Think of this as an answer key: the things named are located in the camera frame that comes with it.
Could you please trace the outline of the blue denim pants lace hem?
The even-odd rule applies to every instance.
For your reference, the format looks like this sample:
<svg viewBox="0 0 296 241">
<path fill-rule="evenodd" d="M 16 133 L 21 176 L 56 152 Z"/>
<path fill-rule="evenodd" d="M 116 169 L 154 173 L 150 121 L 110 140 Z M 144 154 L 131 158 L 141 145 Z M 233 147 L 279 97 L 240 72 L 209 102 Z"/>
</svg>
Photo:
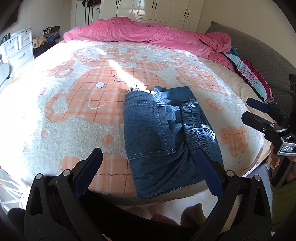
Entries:
<svg viewBox="0 0 296 241">
<path fill-rule="evenodd" d="M 215 132 L 187 86 L 130 91 L 123 119 L 125 150 L 140 199 L 201 182 L 197 149 L 223 162 Z"/>
</svg>

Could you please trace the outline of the beige bed sheet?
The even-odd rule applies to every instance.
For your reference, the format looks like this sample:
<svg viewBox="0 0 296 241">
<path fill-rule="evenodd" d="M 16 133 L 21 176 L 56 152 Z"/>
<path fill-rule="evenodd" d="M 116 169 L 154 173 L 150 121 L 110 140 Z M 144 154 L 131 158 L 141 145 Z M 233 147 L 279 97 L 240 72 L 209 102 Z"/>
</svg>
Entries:
<svg viewBox="0 0 296 241">
<path fill-rule="evenodd" d="M 199 57 L 200 62 L 204 63 L 209 69 L 213 71 L 213 73 L 219 77 L 245 104 L 247 111 L 254 113 L 270 122 L 273 122 L 273 119 L 270 118 L 267 114 L 262 113 L 254 108 L 250 108 L 247 106 L 246 101 L 249 97 L 256 99 L 258 101 L 259 98 L 255 94 L 255 92 L 251 89 L 251 87 L 244 82 L 244 80 L 239 77 L 236 73 L 230 71 L 225 66 L 215 63 L 211 60 Z M 251 171 L 253 171 L 260 163 L 262 163 L 270 154 L 270 144 L 271 142 L 267 141 L 264 137 L 259 138 L 258 140 L 253 139 L 256 143 L 263 142 L 263 146 L 260 149 L 259 153 L 256 154 L 254 160 L 251 161 L 244 169 L 241 169 L 239 174 L 241 176 L 246 176 Z"/>
</svg>

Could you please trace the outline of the grey padded headboard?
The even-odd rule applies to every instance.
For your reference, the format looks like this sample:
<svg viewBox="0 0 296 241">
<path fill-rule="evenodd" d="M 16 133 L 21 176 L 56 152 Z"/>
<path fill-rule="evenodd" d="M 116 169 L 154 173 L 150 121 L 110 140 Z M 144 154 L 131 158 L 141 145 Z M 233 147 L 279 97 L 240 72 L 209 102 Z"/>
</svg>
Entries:
<svg viewBox="0 0 296 241">
<path fill-rule="evenodd" d="M 276 102 L 290 103 L 289 75 L 295 74 L 295 67 L 280 53 L 254 37 L 215 21 L 210 23 L 208 33 L 227 33 L 240 56 L 248 60 L 259 71 L 275 92 Z"/>
</svg>

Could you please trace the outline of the pink duvet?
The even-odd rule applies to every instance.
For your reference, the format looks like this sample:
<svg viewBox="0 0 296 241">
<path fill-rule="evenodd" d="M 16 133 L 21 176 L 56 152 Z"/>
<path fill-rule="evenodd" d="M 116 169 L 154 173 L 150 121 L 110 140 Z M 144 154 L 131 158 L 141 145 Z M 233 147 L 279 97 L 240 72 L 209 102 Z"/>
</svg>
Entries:
<svg viewBox="0 0 296 241">
<path fill-rule="evenodd" d="M 164 24 L 141 23 L 127 17 L 98 20 L 88 26 L 75 27 L 63 35 L 64 41 L 135 42 L 169 49 L 188 51 L 234 71 L 225 56 L 231 50 L 231 38 L 226 33 L 182 31 Z"/>
</svg>

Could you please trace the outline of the orange white plaid blanket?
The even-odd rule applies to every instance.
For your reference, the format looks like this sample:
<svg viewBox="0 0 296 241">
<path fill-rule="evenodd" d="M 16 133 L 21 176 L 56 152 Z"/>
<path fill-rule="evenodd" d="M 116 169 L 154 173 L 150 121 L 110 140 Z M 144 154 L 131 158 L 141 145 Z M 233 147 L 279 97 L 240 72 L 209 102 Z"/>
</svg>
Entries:
<svg viewBox="0 0 296 241">
<path fill-rule="evenodd" d="M 90 189 L 142 199 L 201 182 L 199 148 L 244 175 L 266 154 L 263 135 L 241 120 L 248 97 L 236 73 L 189 52 L 60 43 L 1 93 L 1 167 L 31 183 L 100 148 Z"/>
</svg>

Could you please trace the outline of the white built-in wardrobe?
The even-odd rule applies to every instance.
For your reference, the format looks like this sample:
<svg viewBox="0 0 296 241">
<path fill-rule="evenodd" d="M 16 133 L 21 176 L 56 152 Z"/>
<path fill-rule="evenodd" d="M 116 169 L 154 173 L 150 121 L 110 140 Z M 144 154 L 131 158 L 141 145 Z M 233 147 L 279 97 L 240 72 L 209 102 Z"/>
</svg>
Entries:
<svg viewBox="0 0 296 241">
<path fill-rule="evenodd" d="M 196 31 L 204 0 L 101 1 L 99 18 L 127 17 L 142 23 L 160 23 L 183 31 Z"/>
</svg>

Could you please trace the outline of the white curved dresser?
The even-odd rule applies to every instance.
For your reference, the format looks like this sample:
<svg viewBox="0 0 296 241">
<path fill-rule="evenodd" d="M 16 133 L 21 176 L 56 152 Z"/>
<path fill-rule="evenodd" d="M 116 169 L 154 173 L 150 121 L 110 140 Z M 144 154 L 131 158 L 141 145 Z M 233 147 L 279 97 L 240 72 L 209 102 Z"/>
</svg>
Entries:
<svg viewBox="0 0 296 241">
<path fill-rule="evenodd" d="M 8 63 L 4 63 L 0 66 L 0 86 L 8 79 L 10 72 L 11 68 Z"/>
</svg>

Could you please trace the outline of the white drawer chest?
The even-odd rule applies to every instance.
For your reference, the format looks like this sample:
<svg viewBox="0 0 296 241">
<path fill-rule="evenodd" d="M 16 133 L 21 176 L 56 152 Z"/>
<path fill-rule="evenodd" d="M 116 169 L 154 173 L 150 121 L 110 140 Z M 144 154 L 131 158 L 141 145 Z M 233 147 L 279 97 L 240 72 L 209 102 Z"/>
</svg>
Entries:
<svg viewBox="0 0 296 241">
<path fill-rule="evenodd" d="M 11 72 L 34 60 L 32 40 L 32 28 L 28 27 L 1 44 L 2 61 L 10 66 Z"/>
</svg>

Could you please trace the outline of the pile of folded clothes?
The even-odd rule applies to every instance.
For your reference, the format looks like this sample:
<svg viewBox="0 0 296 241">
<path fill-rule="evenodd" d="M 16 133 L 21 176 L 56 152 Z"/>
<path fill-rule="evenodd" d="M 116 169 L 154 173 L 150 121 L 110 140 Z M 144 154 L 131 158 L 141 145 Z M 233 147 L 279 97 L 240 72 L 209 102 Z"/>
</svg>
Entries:
<svg viewBox="0 0 296 241">
<path fill-rule="evenodd" d="M 60 26 L 51 26 L 44 29 L 43 36 L 32 40 L 34 58 L 55 46 L 60 39 Z"/>
</svg>

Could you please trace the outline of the bags hanging on door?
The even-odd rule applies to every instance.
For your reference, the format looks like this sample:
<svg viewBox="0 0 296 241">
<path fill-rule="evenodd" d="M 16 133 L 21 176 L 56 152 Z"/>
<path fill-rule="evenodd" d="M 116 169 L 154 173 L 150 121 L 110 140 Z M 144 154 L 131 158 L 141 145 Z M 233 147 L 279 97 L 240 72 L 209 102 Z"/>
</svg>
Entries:
<svg viewBox="0 0 296 241">
<path fill-rule="evenodd" d="M 83 0 L 82 1 L 82 5 L 85 8 L 89 8 L 89 7 L 95 6 L 95 5 L 100 5 L 100 3 L 101 3 L 101 0 Z"/>
</svg>

